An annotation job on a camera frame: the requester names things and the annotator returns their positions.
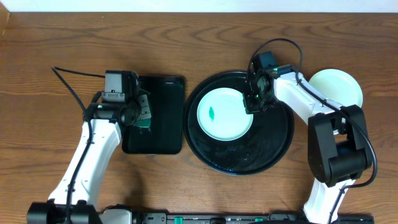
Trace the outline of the green sponge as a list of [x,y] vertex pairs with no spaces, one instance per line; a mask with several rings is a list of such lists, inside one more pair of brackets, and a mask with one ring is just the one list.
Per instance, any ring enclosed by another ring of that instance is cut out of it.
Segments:
[[140,89],[137,96],[137,102],[141,107],[141,111],[135,121],[135,126],[139,128],[150,128],[151,125],[152,111],[149,102],[149,95],[150,93],[148,91]]

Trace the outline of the mint green plate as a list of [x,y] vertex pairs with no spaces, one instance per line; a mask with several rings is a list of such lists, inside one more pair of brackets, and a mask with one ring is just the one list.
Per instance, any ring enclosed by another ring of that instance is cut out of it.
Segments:
[[215,140],[232,141],[244,136],[253,120],[254,116],[246,113],[243,94],[232,88],[211,90],[198,104],[198,124]]
[[363,92],[359,83],[348,73],[338,69],[324,69],[310,79],[309,84],[329,99],[343,106],[363,105]]

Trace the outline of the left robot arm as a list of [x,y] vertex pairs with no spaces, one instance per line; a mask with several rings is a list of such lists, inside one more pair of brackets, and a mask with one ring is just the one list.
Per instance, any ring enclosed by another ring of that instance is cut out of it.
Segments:
[[134,211],[115,205],[97,212],[98,197],[109,160],[121,143],[123,129],[150,125],[148,92],[129,103],[122,93],[99,91],[83,113],[81,138],[73,158],[46,202],[34,202],[28,223],[137,223]]

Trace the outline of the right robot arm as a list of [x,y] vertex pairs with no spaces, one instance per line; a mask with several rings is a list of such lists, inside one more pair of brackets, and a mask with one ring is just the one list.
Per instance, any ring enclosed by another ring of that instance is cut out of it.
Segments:
[[359,179],[366,169],[377,171],[377,159],[368,137],[363,110],[327,98],[309,84],[293,65],[249,67],[247,113],[284,103],[308,127],[308,164],[315,177],[310,198],[303,206],[310,223],[333,223],[348,189],[365,187]]

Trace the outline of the black rectangular tray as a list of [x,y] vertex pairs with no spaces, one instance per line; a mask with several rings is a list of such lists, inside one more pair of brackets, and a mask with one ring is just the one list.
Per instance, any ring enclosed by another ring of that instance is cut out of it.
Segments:
[[181,77],[140,77],[150,93],[150,128],[130,127],[123,134],[126,154],[177,154],[182,148],[185,82]]

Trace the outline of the round black tray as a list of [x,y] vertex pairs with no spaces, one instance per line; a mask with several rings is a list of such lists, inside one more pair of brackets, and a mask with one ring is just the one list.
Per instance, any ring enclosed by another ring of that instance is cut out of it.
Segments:
[[254,114],[248,132],[236,140],[219,141],[205,134],[197,120],[200,100],[217,88],[243,92],[246,74],[227,71],[207,78],[192,91],[184,107],[183,131],[190,149],[204,164],[229,175],[252,175],[271,168],[287,152],[294,135],[294,114],[284,103]]

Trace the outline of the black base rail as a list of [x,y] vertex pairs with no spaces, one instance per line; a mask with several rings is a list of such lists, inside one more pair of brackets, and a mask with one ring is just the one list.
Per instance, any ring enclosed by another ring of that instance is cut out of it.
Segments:
[[250,224],[250,223],[309,223],[294,213],[268,215],[187,215],[166,213],[142,213],[133,216],[138,224]]

